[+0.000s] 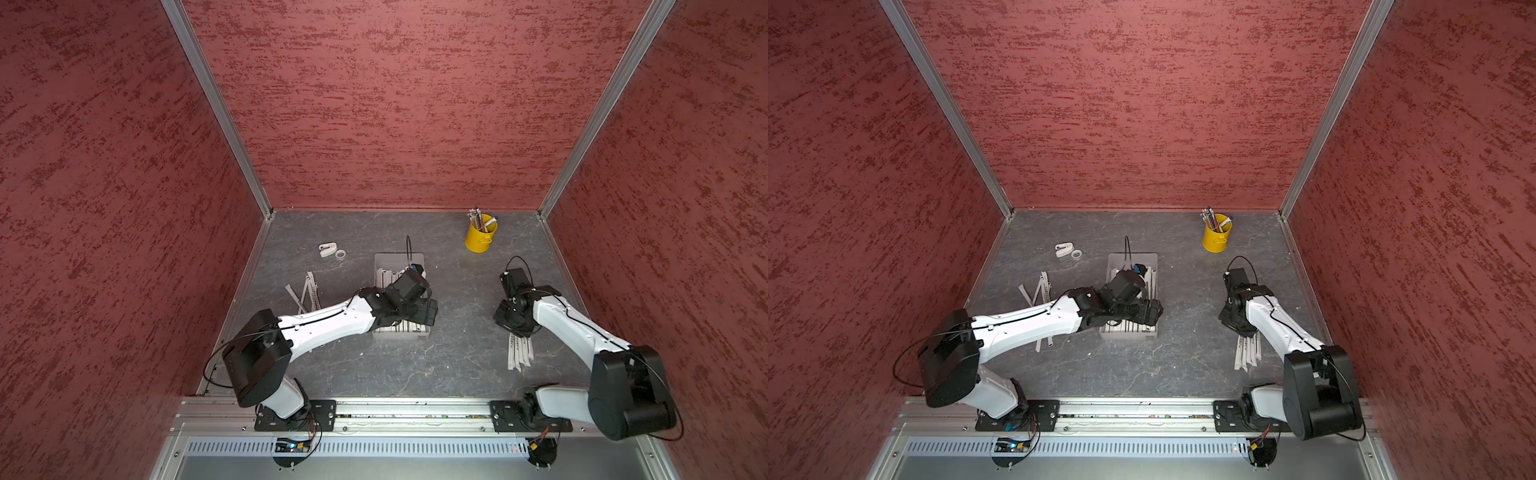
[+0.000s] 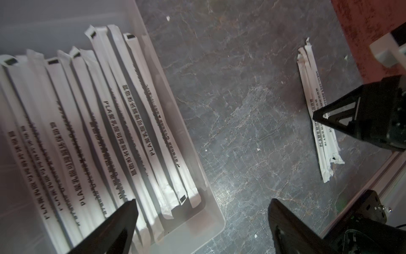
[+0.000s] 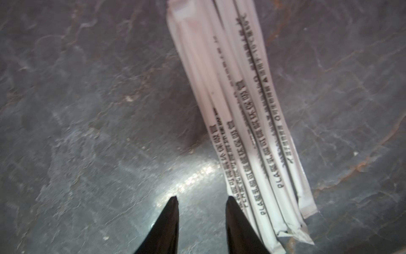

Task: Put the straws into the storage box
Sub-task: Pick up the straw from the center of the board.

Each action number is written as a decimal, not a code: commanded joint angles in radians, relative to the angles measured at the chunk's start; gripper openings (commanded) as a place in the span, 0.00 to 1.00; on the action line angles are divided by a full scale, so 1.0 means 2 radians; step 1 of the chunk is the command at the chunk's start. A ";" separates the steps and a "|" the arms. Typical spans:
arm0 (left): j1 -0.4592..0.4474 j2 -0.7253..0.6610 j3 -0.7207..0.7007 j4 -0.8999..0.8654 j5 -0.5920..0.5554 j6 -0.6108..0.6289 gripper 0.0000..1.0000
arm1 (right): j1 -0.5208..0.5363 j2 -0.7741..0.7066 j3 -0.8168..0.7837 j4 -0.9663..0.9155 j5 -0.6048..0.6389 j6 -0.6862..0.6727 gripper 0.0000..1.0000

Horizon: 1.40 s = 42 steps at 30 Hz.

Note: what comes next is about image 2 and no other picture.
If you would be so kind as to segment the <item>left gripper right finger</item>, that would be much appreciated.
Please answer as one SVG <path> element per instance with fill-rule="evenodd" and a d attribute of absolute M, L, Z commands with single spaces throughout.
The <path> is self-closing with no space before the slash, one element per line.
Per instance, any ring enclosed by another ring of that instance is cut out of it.
<path fill-rule="evenodd" d="M 271 200 L 267 214 L 277 254 L 336 253 L 278 199 Z"/>

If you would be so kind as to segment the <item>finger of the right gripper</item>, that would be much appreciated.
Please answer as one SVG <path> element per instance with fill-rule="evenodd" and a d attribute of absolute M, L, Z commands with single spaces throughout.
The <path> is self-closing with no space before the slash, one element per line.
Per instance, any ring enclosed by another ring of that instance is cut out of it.
<path fill-rule="evenodd" d="M 364 86 L 360 86 L 313 114 L 313 120 L 355 139 L 363 140 L 362 128 L 357 120 Z"/>

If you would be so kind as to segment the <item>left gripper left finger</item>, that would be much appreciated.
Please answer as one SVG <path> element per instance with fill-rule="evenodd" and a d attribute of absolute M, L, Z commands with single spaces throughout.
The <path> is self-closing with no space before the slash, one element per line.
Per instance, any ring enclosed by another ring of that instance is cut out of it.
<path fill-rule="evenodd" d="M 135 199 L 125 202 L 71 254 L 128 254 L 139 212 Z"/>

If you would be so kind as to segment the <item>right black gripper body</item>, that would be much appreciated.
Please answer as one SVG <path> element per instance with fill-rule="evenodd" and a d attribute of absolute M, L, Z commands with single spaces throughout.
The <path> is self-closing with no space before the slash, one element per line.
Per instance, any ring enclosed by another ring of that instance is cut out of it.
<path fill-rule="evenodd" d="M 358 120 L 363 141 L 392 151 L 405 151 L 405 75 L 363 85 Z"/>

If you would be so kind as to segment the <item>translucent plastic storage box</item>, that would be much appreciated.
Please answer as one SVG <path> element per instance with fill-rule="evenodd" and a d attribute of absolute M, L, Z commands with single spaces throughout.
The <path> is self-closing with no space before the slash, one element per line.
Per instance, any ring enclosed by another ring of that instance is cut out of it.
<path fill-rule="evenodd" d="M 117 25 L 135 35 L 151 72 L 168 126 L 196 183 L 202 202 L 185 204 L 165 220 L 165 237 L 152 254 L 195 254 L 225 228 L 225 218 L 192 143 L 165 73 L 135 1 L 2 1 L 1 54 L 21 55 L 32 49 L 54 57 L 58 50 L 90 49 L 90 26 Z"/>

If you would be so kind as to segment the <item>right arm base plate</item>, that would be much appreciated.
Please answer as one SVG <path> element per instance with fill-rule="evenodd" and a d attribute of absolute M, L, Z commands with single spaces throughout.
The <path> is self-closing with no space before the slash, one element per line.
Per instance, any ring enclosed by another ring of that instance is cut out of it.
<path fill-rule="evenodd" d="M 406 232 L 387 225 L 378 194 L 366 190 L 325 235 L 339 254 L 404 254 Z"/>

